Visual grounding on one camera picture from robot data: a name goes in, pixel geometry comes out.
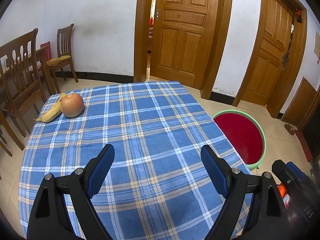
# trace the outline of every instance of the red mat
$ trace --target red mat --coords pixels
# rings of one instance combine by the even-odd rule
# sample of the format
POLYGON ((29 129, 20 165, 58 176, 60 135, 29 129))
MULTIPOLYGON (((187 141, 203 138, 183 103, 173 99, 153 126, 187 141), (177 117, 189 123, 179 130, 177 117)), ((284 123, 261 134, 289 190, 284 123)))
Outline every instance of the red mat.
POLYGON ((300 143, 301 143, 301 146, 302 146, 302 149, 303 149, 303 152, 304 152, 304 155, 306 156, 306 159, 308 161, 308 163, 310 162, 310 160, 312 159, 312 155, 311 155, 311 152, 310 152, 310 149, 308 147, 308 144, 303 136, 303 133, 299 130, 294 130, 295 134, 297 135, 300 143))
POLYGON ((237 150, 244 163, 254 164, 262 156, 263 141, 256 125, 243 115, 224 113, 214 121, 237 150))

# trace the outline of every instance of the blue plaid tablecloth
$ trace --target blue plaid tablecloth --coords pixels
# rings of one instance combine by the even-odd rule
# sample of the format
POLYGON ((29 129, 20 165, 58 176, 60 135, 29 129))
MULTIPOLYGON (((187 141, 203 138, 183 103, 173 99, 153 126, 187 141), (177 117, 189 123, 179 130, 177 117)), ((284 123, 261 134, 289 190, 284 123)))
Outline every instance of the blue plaid tablecloth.
MULTIPOLYGON (((84 167, 105 144, 115 160, 92 204, 113 239, 204 239, 224 203, 200 159, 209 144, 231 167, 249 173, 238 153, 179 82, 110 85, 76 91, 84 111, 37 122, 26 145, 19 183, 19 214, 26 235, 45 174, 64 176, 84 167)), ((42 108, 48 110, 59 95, 42 108)), ((245 198, 234 234, 245 223, 245 198)), ((71 198, 66 204, 75 233, 71 198)))

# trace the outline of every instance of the banana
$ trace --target banana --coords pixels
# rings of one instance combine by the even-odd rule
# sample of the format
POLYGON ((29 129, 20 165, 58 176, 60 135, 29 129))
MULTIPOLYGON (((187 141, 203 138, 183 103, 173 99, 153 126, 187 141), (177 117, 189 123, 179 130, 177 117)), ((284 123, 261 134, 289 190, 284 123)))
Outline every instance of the banana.
POLYGON ((59 100, 40 118, 36 119, 36 122, 51 122, 53 119, 58 117, 61 114, 61 99, 63 99, 66 95, 66 93, 61 93, 59 100))

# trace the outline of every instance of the wall stain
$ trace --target wall stain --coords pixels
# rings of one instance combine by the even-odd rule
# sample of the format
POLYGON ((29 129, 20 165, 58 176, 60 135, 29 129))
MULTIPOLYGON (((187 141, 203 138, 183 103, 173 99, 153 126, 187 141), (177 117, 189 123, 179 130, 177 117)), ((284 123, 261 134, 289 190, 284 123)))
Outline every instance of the wall stain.
POLYGON ((222 88, 218 88, 218 87, 214 87, 213 89, 214 90, 218 90, 219 93, 224 94, 224 95, 228 95, 228 96, 232 96, 232 97, 236 96, 234 91, 228 91, 228 90, 225 90, 225 89, 222 89, 222 88))

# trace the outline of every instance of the green stool rim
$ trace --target green stool rim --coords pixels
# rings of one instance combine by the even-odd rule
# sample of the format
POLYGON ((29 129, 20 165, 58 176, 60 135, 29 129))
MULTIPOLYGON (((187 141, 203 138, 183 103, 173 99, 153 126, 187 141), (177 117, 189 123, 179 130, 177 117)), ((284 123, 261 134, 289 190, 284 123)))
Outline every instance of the green stool rim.
POLYGON ((251 115, 249 115, 245 112, 239 111, 239 110, 235 110, 235 109, 222 110, 220 112, 215 113, 211 118, 214 120, 218 115, 227 114, 227 113, 235 113, 235 114, 240 114, 242 116, 245 116, 250 121, 252 121, 256 125, 256 127, 258 128, 260 135, 262 137, 262 143, 263 143, 262 156, 260 157, 260 159, 256 163, 246 164, 246 165, 250 171, 253 171, 255 168, 259 169, 262 164, 262 161, 264 159, 264 156, 266 155, 266 148, 267 148, 266 137, 264 135, 264 132, 263 132, 260 124, 251 115))

